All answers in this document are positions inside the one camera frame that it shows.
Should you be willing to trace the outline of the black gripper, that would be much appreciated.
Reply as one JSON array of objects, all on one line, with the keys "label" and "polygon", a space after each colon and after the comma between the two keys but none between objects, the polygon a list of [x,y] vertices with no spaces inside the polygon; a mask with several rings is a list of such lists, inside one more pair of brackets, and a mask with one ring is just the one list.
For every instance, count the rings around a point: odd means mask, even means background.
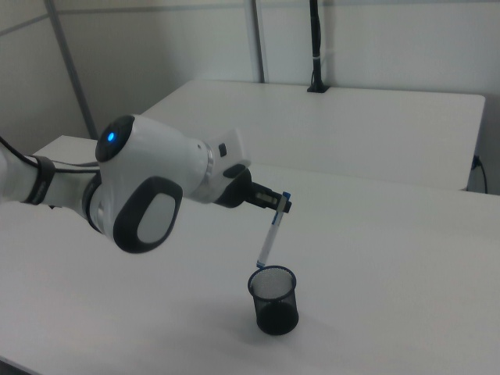
[{"label": "black gripper", "polygon": [[249,169],[246,169],[227,185],[222,195],[214,203],[232,209],[247,202],[262,209],[272,209],[278,212],[289,213],[292,206],[289,200],[280,209],[279,202],[267,202],[262,199],[255,199],[255,197],[280,198],[282,195],[282,193],[275,192],[268,187],[252,182],[251,172]]}]

